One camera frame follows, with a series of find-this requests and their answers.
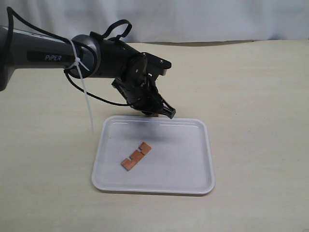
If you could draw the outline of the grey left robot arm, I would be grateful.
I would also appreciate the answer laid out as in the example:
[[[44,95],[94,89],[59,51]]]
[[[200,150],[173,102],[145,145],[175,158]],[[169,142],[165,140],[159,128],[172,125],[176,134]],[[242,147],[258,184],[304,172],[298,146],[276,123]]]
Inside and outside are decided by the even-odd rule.
[[[13,72],[29,68],[63,68],[74,78],[111,78],[127,104],[148,116],[173,118],[176,111],[159,94],[158,76],[171,68],[167,60],[139,52],[115,39],[78,35],[66,43],[49,36],[15,29],[5,50],[8,28],[0,28],[0,88],[6,89]]]

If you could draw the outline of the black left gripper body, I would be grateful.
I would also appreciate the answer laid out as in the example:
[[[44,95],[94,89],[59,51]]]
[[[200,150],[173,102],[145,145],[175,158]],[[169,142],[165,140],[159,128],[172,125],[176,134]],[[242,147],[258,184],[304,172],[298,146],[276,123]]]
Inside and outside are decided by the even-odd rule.
[[[127,104],[138,111],[162,110],[162,97],[155,85],[158,75],[147,73],[147,58],[142,53],[129,57],[124,72],[115,78],[112,86]]]

